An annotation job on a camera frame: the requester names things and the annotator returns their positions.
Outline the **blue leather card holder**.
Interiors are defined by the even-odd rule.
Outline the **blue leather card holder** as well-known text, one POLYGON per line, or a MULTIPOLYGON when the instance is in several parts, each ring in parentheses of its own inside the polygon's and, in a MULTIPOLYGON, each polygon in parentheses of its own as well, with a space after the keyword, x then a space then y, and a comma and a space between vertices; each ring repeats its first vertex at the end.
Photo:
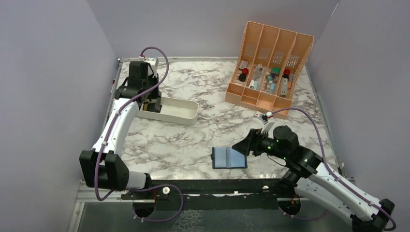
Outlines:
POLYGON ((246 169, 247 158, 231 147, 212 147, 213 169, 246 169))

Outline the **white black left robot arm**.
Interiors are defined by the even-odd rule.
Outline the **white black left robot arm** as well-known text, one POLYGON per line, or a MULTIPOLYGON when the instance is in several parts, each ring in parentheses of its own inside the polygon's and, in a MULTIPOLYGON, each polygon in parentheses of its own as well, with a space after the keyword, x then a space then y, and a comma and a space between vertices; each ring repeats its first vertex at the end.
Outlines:
POLYGON ((108 190, 133 189, 139 198, 147 198, 152 192, 150 176, 130 171, 121 159, 121 152, 128 130, 141 104, 160 96, 157 58, 132 61, 129 76, 114 92, 111 114, 97 142, 91 150, 83 150, 79 161, 86 185, 108 190))

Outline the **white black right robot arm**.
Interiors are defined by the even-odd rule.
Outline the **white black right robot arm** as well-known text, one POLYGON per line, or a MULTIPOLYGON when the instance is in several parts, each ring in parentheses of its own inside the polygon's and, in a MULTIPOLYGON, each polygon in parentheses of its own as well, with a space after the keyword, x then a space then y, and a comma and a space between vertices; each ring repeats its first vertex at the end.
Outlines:
POLYGON ((265 153, 284 160, 288 171, 279 181, 280 193, 316 202, 350 223, 354 232, 393 230, 387 227, 395 207, 391 200, 380 200, 360 190, 329 167, 324 158, 301 146, 288 126, 274 128, 272 137, 262 129, 251 129, 232 148, 245 156, 265 153))

